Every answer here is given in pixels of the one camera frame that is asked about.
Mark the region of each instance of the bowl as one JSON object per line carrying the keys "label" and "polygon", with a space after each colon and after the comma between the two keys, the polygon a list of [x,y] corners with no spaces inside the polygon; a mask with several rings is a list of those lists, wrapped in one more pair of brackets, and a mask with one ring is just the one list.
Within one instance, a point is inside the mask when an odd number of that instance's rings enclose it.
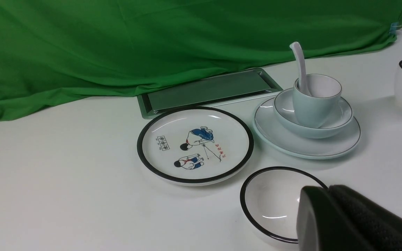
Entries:
{"label": "bowl", "polygon": [[340,133],[353,119],[353,109],[343,99],[339,99],[327,121],[319,128],[305,127],[296,119],[292,106],[292,88],[286,89],[274,99],[274,114],[283,127],[304,138],[328,138]]}
{"label": "bowl", "polygon": [[295,246],[304,186],[327,189],[313,175],[290,167],[267,167],[250,175],[241,187],[240,203],[254,234],[272,246]]}

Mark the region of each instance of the bowl with black rim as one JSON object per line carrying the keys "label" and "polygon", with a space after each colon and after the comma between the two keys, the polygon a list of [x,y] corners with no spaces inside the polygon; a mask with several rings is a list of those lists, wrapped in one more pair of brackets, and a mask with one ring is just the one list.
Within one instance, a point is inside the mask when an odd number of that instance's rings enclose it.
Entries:
{"label": "bowl with black rim", "polygon": [[327,186],[313,175],[291,167],[267,167],[250,175],[240,191],[240,204],[254,234],[272,246],[298,244],[296,224],[300,191]]}

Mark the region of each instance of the white spoon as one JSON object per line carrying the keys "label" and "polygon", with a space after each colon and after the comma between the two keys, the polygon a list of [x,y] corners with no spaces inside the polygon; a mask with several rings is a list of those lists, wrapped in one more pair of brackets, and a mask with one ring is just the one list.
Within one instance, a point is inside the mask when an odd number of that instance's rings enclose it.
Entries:
{"label": "white spoon", "polygon": [[300,47],[299,42],[294,42],[289,45],[289,48],[292,49],[296,57],[297,68],[299,69],[299,90],[303,94],[311,96],[306,82],[305,57],[303,56],[302,47]]}

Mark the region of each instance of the plate with cartoon illustration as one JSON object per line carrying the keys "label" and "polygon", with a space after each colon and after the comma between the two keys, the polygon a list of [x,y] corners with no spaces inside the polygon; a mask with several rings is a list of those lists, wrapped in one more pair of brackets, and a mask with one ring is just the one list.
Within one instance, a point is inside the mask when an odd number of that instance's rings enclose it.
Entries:
{"label": "plate with cartoon illustration", "polygon": [[142,163],[166,181],[204,186],[238,173],[251,157],[249,127],[233,114],[207,107],[164,113],[137,139]]}

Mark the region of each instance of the saucer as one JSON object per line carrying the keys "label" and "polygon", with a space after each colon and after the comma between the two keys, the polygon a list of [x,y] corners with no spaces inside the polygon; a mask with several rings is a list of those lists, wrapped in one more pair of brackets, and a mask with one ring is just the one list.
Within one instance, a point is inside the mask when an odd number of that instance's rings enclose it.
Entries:
{"label": "saucer", "polygon": [[330,138],[303,138],[292,133],[274,116],[274,99],[257,107],[252,124],[257,135],[277,150],[304,159],[333,159],[351,152],[359,143],[361,130],[356,118]]}
{"label": "saucer", "polygon": [[207,107],[164,113],[137,139],[137,153],[149,170],[185,186],[230,178],[244,167],[253,149],[252,133],[241,119]]}

